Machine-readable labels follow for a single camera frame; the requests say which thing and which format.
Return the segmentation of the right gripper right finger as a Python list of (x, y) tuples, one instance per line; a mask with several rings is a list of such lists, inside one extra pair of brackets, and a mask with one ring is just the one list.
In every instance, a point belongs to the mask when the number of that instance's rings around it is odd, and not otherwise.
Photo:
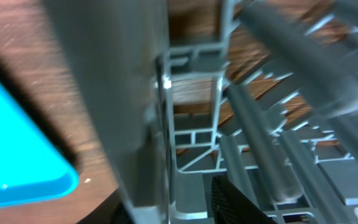
[(213, 177), (211, 193), (215, 224), (276, 224), (224, 176)]

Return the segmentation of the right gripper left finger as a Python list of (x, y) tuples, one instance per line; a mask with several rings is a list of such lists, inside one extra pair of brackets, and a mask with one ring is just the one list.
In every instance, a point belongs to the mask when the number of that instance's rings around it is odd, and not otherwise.
[(132, 224), (132, 219), (117, 189), (78, 224)]

